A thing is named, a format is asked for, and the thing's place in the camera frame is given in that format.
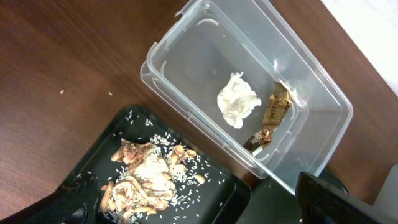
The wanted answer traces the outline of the gold snack wrapper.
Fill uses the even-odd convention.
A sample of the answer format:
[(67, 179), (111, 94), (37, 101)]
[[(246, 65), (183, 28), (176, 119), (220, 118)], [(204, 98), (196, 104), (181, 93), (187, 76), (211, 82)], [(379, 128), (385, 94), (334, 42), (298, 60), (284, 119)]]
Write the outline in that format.
[(259, 154), (272, 142), (272, 134), (282, 123), (292, 99), (283, 84), (275, 82), (275, 90), (269, 97), (268, 105), (262, 120), (262, 129), (253, 134), (243, 145), (252, 155)]

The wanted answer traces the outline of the nuts and rice food waste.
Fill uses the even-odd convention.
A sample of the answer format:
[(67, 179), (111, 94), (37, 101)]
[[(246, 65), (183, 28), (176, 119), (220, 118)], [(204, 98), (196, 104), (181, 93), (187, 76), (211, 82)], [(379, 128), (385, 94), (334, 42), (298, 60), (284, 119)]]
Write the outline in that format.
[(103, 207), (98, 210), (98, 223), (131, 223), (134, 214), (153, 215), (165, 210), (176, 195), (175, 180), (187, 170), (183, 161), (197, 154), (194, 149), (176, 145), (171, 155), (164, 157), (150, 141), (122, 139), (111, 160), (125, 164), (127, 176), (99, 185)]

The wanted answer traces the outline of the white tissue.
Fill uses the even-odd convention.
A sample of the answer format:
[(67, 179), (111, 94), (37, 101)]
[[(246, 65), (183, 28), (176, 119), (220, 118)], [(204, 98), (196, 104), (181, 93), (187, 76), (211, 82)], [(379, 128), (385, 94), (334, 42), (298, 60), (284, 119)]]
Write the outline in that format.
[(231, 73), (228, 83), (216, 97), (223, 119), (234, 129), (242, 128), (243, 119), (262, 104), (249, 83), (242, 79), (243, 74), (244, 72)]

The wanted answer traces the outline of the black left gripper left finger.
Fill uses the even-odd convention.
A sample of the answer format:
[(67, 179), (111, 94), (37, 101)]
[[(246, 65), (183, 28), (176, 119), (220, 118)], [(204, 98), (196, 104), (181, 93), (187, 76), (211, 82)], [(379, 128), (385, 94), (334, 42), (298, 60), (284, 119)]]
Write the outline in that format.
[(98, 178), (86, 174), (1, 223), (95, 223), (99, 205)]

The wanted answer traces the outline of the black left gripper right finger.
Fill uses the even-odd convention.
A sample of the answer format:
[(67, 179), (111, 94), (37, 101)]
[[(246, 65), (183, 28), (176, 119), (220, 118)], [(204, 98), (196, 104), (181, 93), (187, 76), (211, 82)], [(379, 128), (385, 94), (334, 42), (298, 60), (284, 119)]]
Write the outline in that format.
[(383, 224), (392, 218), (335, 186), (301, 172), (295, 189), (304, 224)]

